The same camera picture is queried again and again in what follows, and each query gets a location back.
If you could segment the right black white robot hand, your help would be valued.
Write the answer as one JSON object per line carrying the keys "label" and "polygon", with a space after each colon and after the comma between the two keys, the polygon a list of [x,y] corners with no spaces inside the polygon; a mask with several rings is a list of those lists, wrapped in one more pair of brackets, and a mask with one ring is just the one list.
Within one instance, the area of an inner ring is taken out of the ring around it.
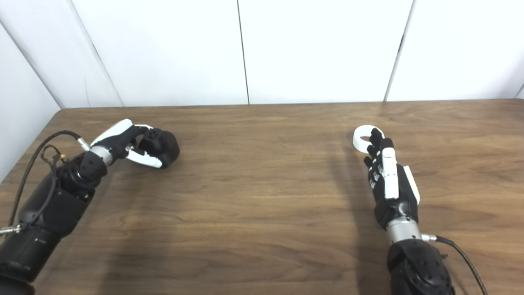
{"label": "right black white robot hand", "polygon": [[412,187],[414,179],[410,170],[397,162],[393,140],[385,137],[380,129],[373,128],[369,142],[364,164],[375,200],[375,220],[384,230],[399,217],[418,222],[420,198]]}

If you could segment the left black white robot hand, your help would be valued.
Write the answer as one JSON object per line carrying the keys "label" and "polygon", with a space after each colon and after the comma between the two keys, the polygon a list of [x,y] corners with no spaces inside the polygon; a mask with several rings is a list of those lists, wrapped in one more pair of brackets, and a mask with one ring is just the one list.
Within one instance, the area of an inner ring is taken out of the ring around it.
{"label": "left black white robot hand", "polygon": [[106,164],[113,165],[118,159],[129,159],[131,162],[162,168],[163,163],[146,151],[137,152],[134,147],[136,139],[152,131],[149,125],[135,125],[130,119],[123,119],[100,134],[91,144],[90,151],[97,154]]}

